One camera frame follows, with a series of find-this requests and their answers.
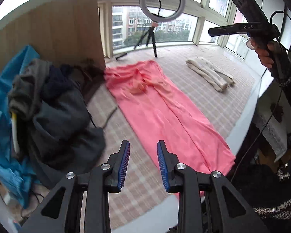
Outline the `person's right forearm sleeve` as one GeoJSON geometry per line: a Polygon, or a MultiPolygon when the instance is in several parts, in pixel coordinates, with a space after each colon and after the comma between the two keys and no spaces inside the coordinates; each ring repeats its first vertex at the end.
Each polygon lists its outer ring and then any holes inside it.
{"type": "MultiPolygon", "coordinates": [[[[291,73],[289,79],[280,85],[285,97],[291,107],[291,73]]],[[[291,219],[291,160],[287,167],[280,167],[277,173],[271,174],[271,181],[267,183],[263,191],[267,192],[267,197],[260,201],[252,200],[254,211],[262,219],[291,219]]]]}

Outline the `person's right hand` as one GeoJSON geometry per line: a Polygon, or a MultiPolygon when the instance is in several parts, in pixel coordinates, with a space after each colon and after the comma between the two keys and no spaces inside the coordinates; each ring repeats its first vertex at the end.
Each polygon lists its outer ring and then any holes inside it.
{"type": "Polygon", "coordinates": [[[250,37],[246,45],[249,49],[254,50],[258,54],[260,63],[270,70],[274,65],[274,60],[270,57],[270,52],[275,50],[275,44],[277,43],[278,42],[275,41],[269,42],[267,44],[268,50],[266,50],[265,48],[260,48],[254,39],[250,37]]]}

